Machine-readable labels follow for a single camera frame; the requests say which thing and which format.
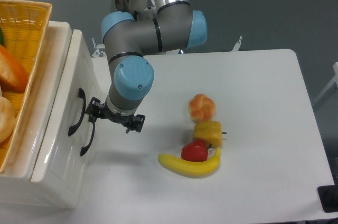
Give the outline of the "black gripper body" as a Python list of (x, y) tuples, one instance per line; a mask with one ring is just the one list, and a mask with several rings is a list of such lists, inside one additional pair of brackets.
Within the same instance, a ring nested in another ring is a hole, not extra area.
[(131, 110), (118, 108), (110, 99), (106, 99), (104, 107), (101, 110), (101, 118), (123, 126), (130, 126), (136, 110), (137, 108)]

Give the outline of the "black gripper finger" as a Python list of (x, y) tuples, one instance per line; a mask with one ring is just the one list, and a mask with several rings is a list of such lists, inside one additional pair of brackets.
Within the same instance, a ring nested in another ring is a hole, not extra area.
[(125, 127), (126, 127), (125, 133), (129, 133), (131, 131), (140, 133), (142, 131), (145, 118), (146, 116), (141, 115), (141, 114), (132, 116), (127, 122), (125, 122)]
[(95, 123), (98, 118), (106, 119), (105, 105), (96, 97), (91, 98), (84, 113), (88, 115), (88, 121), (91, 123)]

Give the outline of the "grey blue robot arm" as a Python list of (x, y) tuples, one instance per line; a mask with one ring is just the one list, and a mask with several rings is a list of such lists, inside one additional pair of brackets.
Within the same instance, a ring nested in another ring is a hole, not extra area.
[(111, 76), (104, 103), (92, 98), (86, 113), (89, 121), (108, 119), (127, 131), (140, 132), (145, 120), (136, 110), (151, 89), (153, 67), (147, 55), (202, 45), (208, 36), (201, 11), (193, 10), (189, 0), (142, 0), (154, 15), (141, 18), (140, 11), (125, 8), (108, 14), (101, 22), (102, 41)]

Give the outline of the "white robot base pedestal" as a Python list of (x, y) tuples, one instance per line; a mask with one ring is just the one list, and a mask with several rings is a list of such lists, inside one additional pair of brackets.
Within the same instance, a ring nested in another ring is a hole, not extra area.
[(154, 0), (115, 0), (115, 6), (117, 11), (130, 13), (137, 21), (157, 18)]

